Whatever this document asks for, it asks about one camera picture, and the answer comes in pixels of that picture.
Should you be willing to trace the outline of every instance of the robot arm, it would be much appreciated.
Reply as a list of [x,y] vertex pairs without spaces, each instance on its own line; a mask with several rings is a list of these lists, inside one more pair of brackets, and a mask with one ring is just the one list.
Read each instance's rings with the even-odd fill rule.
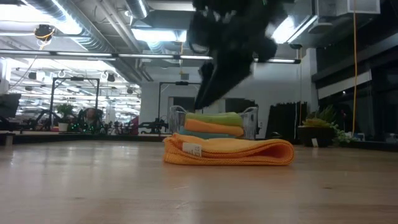
[[253,53],[259,62],[275,55],[277,45],[264,36],[265,29],[284,10],[279,0],[194,0],[193,6],[188,41],[208,48],[213,57],[200,69],[202,84],[195,100],[200,110],[251,74]]

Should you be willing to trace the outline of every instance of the wooden table surface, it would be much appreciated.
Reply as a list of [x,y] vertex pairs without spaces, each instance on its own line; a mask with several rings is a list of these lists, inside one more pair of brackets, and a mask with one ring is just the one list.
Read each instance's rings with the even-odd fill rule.
[[155,142],[0,148],[0,223],[398,223],[398,154],[296,148],[288,167],[162,162]]

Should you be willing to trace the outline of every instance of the green plant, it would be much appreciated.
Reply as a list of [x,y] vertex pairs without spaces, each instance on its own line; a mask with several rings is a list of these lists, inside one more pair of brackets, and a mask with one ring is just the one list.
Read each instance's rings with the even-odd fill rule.
[[335,130],[335,138],[333,139],[334,145],[338,146],[341,143],[350,143],[356,141],[356,138],[347,136],[344,131],[338,129],[338,124],[335,124],[336,113],[333,106],[327,106],[324,110],[316,110],[310,113],[305,121],[304,127],[318,127],[318,128],[333,128]]
[[62,121],[67,121],[67,116],[73,114],[73,106],[67,103],[57,106],[57,112],[62,114]]
[[319,127],[319,128],[329,128],[330,124],[335,121],[336,113],[332,105],[326,107],[324,110],[316,110],[310,113],[303,125],[305,127]]
[[338,124],[331,123],[330,127],[335,130],[336,137],[333,139],[333,144],[339,146],[341,143],[350,143],[351,141],[357,141],[356,138],[347,136],[343,130],[338,129]]

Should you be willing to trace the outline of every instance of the orange towel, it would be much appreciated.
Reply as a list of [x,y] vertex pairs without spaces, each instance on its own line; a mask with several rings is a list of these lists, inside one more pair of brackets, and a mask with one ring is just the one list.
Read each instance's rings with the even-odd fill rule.
[[[201,146],[201,156],[183,151],[185,142]],[[173,134],[164,140],[165,162],[181,165],[254,165],[286,166],[294,158],[291,143],[271,139],[252,141],[243,139],[209,139]]]
[[227,126],[221,124],[211,124],[195,119],[185,120],[185,130],[196,131],[201,133],[213,133],[213,134],[230,134],[232,136],[240,137],[243,133],[243,128],[237,126]]

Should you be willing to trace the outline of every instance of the folded towel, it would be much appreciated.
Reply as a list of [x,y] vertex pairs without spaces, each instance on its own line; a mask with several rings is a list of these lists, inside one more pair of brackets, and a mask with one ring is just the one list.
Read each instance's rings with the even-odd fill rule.
[[221,124],[210,124],[195,119],[185,120],[185,130],[201,133],[229,134],[240,137],[244,134],[243,128],[235,126],[226,126]]
[[[268,165],[286,166],[294,158],[291,143],[271,139],[251,141],[243,139],[209,139],[173,134],[164,140],[165,162],[181,165]],[[185,147],[200,146],[200,155],[187,153]]]
[[185,128],[181,127],[180,134],[188,135],[188,136],[195,136],[201,139],[213,139],[213,138],[235,138],[235,136],[229,134],[215,134],[215,133],[199,133],[196,131],[187,131]]
[[185,117],[187,119],[195,119],[198,121],[203,121],[211,124],[221,124],[221,125],[238,126],[238,127],[243,126],[242,117],[235,112],[220,113],[213,115],[187,113]]

